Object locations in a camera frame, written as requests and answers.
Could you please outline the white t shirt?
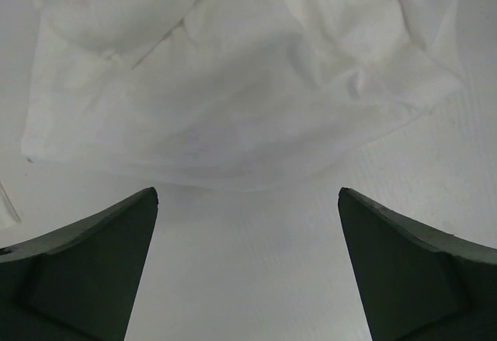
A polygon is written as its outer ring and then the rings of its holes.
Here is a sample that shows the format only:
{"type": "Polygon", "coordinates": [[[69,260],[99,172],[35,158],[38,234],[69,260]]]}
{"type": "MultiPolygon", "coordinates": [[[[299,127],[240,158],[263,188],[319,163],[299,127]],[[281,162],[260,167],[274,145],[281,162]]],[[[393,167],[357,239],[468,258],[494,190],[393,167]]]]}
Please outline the white t shirt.
{"type": "Polygon", "coordinates": [[[33,160],[258,190],[461,87],[458,0],[41,0],[33,160]]]}

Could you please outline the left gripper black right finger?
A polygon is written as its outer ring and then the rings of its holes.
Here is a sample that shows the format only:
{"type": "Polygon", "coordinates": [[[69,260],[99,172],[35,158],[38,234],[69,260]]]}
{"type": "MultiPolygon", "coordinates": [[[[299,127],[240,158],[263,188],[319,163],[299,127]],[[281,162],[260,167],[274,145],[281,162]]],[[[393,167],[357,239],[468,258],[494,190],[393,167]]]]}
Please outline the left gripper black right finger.
{"type": "Polygon", "coordinates": [[[494,340],[496,250],[342,188],[339,216],[374,340],[494,340]]]}

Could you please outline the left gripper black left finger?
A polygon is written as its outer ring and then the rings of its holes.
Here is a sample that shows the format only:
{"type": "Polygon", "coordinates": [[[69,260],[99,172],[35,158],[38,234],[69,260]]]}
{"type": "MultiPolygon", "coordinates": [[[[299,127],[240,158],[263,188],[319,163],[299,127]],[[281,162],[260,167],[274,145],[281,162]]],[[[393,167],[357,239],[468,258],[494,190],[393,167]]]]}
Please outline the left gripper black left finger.
{"type": "Polygon", "coordinates": [[[147,188],[1,249],[3,340],[122,340],[158,216],[147,188]]]}

